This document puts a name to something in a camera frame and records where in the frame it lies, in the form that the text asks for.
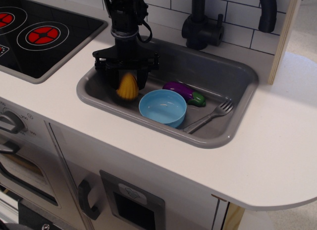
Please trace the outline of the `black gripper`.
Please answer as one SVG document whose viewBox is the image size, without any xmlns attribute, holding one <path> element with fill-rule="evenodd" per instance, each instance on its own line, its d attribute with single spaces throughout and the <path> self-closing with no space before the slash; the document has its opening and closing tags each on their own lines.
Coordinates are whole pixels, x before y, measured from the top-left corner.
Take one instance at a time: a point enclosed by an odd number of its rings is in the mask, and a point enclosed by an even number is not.
<svg viewBox="0 0 317 230">
<path fill-rule="evenodd" d="M 137 85 L 144 89 L 148 72 L 159 69 L 159 54 L 150 50 L 151 39 L 138 36 L 133 39 L 115 39 L 115 45 L 94 51 L 95 69 L 106 72 L 106 79 L 114 90 L 119 88 L 121 70 L 137 70 Z"/>
</svg>

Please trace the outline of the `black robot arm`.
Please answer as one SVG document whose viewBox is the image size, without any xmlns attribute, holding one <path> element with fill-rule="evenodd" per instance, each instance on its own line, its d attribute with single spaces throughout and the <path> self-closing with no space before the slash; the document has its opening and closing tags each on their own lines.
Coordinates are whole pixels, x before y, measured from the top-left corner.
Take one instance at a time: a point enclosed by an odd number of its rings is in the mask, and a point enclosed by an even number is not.
<svg viewBox="0 0 317 230">
<path fill-rule="evenodd" d="M 152 34 L 146 40 L 141 38 L 139 27 L 144 25 L 148 15 L 148 5 L 144 0 L 104 0 L 106 10 L 111 19 L 111 34 L 115 45 L 93 52 L 95 69 L 104 71 L 109 85 L 119 87 L 121 71 L 136 71 L 137 85 L 141 90 L 145 87 L 148 74 L 159 68 L 159 55 L 147 49 L 144 44 L 152 39 Z"/>
</svg>

